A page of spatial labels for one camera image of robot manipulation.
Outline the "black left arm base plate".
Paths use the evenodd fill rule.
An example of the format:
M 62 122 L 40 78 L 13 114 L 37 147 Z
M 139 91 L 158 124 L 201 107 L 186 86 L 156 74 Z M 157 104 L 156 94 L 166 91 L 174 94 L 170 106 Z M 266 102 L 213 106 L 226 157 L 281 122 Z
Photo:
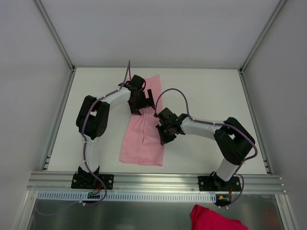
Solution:
M 107 190 L 113 189 L 113 174 L 101 174 L 97 175 L 99 179 L 105 184 Z M 71 188 L 72 189 L 97 189 L 101 182 L 93 177 L 90 173 L 75 173 L 72 178 Z

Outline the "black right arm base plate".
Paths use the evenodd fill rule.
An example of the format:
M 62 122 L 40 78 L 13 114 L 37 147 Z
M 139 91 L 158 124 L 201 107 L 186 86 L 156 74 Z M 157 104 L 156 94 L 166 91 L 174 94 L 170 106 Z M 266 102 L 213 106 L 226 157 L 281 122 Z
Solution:
M 235 176 L 227 182 L 217 176 L 198 176 L 198 185 L 200 191 L 208 192 L 240 192 L 242 189 L 240 179 Z

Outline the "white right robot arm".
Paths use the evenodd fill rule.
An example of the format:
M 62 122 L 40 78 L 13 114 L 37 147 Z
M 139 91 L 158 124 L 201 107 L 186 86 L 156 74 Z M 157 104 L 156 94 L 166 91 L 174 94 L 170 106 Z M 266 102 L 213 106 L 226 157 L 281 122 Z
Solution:
M 165 145 L 177 135 L 195 135 L 212 139 L 223 155 L 223 160 L 213 177 L 213 186 L 224 190 L 230 185 L 230 179 L 238 171 L 249 152 L 258 153 L 254 138 L 233 117 L 222 122 L 192 119 L 188 114 L 176 115 L 165 108 L 154 117 L 159 119 L 156 126 L 161 145 Z

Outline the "pink t shirt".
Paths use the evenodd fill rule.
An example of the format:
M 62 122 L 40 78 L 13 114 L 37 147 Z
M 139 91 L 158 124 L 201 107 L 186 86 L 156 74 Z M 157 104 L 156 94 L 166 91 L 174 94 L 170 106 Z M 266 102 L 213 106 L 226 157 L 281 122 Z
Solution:
M 141 109 L 140 115 L 132 115 L 126 129 L 119 160 L 122 163 L 143 166 L 162 166 L 165 147 L 160 143 L 156 126 L 158 118 L 154 117 L 154 108 Z

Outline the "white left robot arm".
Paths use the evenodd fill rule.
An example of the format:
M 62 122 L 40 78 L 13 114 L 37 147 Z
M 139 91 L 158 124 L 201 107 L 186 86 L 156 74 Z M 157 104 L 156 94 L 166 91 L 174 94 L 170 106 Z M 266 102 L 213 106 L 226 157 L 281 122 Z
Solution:
M 83 139 L 83 159 L 77 175 L 88 188 L 94 188 L 99 182 L 98 153 L 94 150 L 95 140 L 101 137 L 107 128 L 109 112 L 118 105 L 127 103 L 132 115 L 141 115 L 141 110 L 154 108 L 152 90 L 145 93 L 146 80 L 134 75 L 131 80 L 122 82 L 118 88 L 105 96 L 96 98 L 86 96 L 76 119 L 76 126 Z

